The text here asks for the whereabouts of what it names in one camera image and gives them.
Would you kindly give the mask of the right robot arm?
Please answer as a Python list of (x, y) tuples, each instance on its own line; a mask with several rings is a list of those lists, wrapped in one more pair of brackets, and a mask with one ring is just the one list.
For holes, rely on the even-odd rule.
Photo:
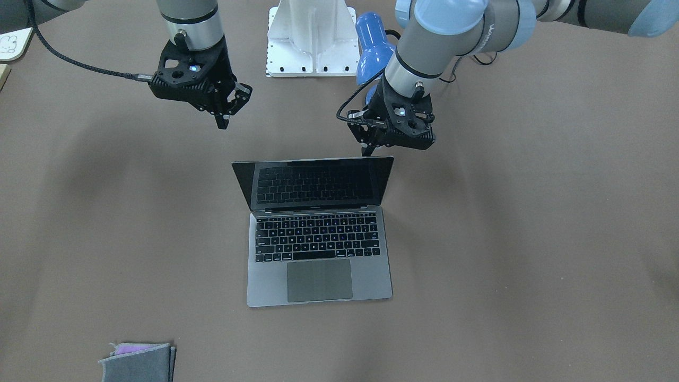
[(252, 87), (238, 82), (231, 70), (228, 47), (216, 1), (158, 1), (169, 39), (153, 74), (114, 72), (59, 53), (44, 38), (39, 25), (83, 6), (83, 1), (2, 1), (2, 32), (32, 28), (54, 56), (104, 75), (145, 82), (168, 101), (187, 102), (212, 116), (219, 129), (249, 101)]

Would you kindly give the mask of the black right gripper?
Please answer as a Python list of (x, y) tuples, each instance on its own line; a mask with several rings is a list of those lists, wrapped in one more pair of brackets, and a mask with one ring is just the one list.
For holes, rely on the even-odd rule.
[(160, 99), (189, 102), (200, 111), (214, 114), (222, 130), (228, 128), (230, 117), (247, 104), (253, 91), (250, 85), (237, 83), (225, 37), (205, 50), (189, 50), (188, 36), (174, 36), (161, 52), (149, 87)]

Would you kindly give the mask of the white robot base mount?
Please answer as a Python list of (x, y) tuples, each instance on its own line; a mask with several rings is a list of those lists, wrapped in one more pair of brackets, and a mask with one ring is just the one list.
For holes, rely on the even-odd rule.
[(268, 12), (270, 77), (356, 75), (356, 11), (344, 1), (281, 1)]

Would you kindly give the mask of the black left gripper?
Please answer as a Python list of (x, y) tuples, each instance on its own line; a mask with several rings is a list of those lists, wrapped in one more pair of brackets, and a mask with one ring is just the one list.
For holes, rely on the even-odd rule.
[(431, 96), (422, 82), (406, 97), (381, 78), (369, 103), (352, 112), (352, 134), (361, 143), (362, 157), (381, 146), (426, 150), (436, 141), (433, 121)]

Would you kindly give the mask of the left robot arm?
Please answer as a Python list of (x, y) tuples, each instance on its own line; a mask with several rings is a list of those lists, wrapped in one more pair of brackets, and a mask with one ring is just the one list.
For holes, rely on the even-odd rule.
[(431, 92), (453, 58), (499, 53), (524, 44), (536, 22), (655, 37), (677, 22), (677, 1), (398, 1), (403, 33), (390, 44), (381, 18), (356, 23), (363, 50), (357, 82), (376, 86), (344, 118), (364, 157), (377, 147), (425, 150), (435, 142)]

